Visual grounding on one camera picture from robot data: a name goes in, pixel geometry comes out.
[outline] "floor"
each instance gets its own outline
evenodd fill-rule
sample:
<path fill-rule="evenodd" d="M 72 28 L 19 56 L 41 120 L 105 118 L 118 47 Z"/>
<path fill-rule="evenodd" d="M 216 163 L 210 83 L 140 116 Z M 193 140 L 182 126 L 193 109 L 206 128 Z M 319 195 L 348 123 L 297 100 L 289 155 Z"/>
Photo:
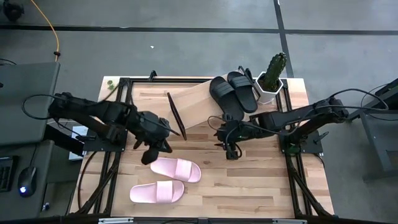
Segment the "floor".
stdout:
<path fill-rule="evenodd" d="M 45 25 L 28 1 L 20 24 Z M 265 70 L 280 51 L 284 77 L 304 78 L 310 102 L 344 88 L 370 90 L 397 78 L 395 0 L 41 0 L 58 31 L 57 91 L 96 100 L 103 76 L 215 76 L 249 67 Z M 0 15 L 0 24 L 7 24 Z M 95 26 L 70 31 L 65 26 Z M 0 58 L 17 63 L 53 60 L 50 31 L 1 30 Z M 338 96 L 359 105 L 362 95 Z M 360 121 L 321 131 L 335 213 L 344 218 L 398 222 L 398 181 L 365 184 L 379 167 Z"/>

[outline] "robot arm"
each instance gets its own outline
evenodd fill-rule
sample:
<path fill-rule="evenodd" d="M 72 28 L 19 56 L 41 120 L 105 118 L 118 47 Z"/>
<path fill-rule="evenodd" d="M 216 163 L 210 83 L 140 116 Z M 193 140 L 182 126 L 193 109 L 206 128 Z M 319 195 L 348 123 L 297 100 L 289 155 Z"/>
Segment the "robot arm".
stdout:
<path fill-rule="evenodd" d="M 342 102 L 331 97 L 288 112 L 255 114 L 250 116 L 250 121 L 227 121 L 216 135 L 223 142 L 224 150 L 227 150 L 227 159 L 237 159 L 236 156 L 228 155 L 228 152 L 234 151 L 236 142 L 281 134 L 290 144 L 300 144 L 318 128 L 328 123 L 342 123 L 348 115 Z M 297 129 L 285 130 L 286 126 L 301 121 L 307 122 Z"/>
<path fill-rule="evenodd" d="M 70 93 L 57 93 L 55 97 L 49 107 L 49 115 L 52 118 L 73 119 L 112 144 L 121 143 L 121 133 L 125 130 L 130 131 L 137 139 L 134 149 L 142 143 L 149 146 L 141 159 L 145 165 L 155 161 L 159 151 L 172 152 L 165 140 L 170 134 L 169 122 L 164 118 L 158 118 L 154 113 L 138 112 L 136 106 L 120 102 L 94 102 L 76 98 Z"/>

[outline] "cactus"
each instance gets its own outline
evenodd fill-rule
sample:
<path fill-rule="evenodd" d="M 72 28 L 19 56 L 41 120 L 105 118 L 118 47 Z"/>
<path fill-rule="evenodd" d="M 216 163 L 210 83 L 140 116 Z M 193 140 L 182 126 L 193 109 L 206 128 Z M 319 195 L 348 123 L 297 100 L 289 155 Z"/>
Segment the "cactus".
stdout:
<path fill-rule="evenodd" d="M 265 75 L 258 79 L 258 83 L 262 90 L 276 92 L 279 87 L 279 76 L 286 66 L 286 54 L 279 53 L 275 55 L 269 62 Z"/>

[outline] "white pot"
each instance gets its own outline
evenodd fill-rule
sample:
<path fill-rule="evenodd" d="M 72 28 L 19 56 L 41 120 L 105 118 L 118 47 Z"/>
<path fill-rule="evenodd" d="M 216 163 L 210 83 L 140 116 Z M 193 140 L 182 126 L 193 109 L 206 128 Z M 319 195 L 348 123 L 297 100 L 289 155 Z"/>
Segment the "white pot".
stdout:
<path fill-rule="evenodd" d="M 265 74 L 266 74 L 266 72 L 261 72 L 261 74 L 256 78 L 256 82 L 254 82 L 254 86 L 260 93 L 260 95 L 258 96 L 257 102 L 262 105 L 272 102 L 272 100 L 274 100 L 275 96 L 279 93 L 279 91 L 282 89 L 282 87 L 284 85 L 279 78 L 279 88 L 276 92 L 268 92 L 268 91 L 262 90 L 258 83 L 258 79 Z"/>

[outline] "black slipper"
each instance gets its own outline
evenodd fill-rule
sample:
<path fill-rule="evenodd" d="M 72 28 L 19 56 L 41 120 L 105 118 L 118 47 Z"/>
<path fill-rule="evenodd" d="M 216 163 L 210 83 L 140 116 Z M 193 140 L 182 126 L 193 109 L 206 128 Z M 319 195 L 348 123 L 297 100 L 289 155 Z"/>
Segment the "black slipper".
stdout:
<path fill-rule="evenodd" d="M 210 82 L 210 95 L 218 103 L 224 114 L 232 116 L 233 120 L 241 121 L 244 117 L 235 90 L 223 77 L 216 77 Z"/>
<path fill-rule="evenodd" d="M 235 89 L 239 104 L 246 113 L 257 110 L 257 102 L 252 91 L 252 84 L 248 78 L 239 72 L 229 72 L 228 83 Z"/>

